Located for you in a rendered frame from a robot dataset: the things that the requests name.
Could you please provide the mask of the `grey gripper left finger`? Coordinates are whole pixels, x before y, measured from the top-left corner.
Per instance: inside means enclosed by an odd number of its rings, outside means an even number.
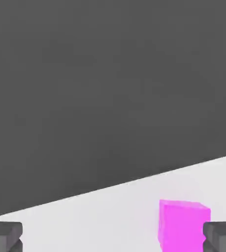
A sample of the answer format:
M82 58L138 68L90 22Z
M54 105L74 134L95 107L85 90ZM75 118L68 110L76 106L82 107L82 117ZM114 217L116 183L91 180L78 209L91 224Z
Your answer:
M0 221L0 252L23 252L21 222Z

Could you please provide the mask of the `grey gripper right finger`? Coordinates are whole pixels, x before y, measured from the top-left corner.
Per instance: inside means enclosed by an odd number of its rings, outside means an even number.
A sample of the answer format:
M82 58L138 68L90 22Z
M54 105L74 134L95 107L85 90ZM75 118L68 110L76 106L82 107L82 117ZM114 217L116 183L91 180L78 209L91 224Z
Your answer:
M203 252L226 252L226 221L203 224Z

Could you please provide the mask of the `large magenta box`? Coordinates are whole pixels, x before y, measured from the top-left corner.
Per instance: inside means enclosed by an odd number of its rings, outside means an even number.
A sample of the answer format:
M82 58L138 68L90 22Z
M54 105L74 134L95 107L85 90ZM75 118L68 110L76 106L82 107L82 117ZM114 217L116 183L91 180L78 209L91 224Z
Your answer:
M158 241L162 252L203 252L203 224L211 209L199 202L159 201Z

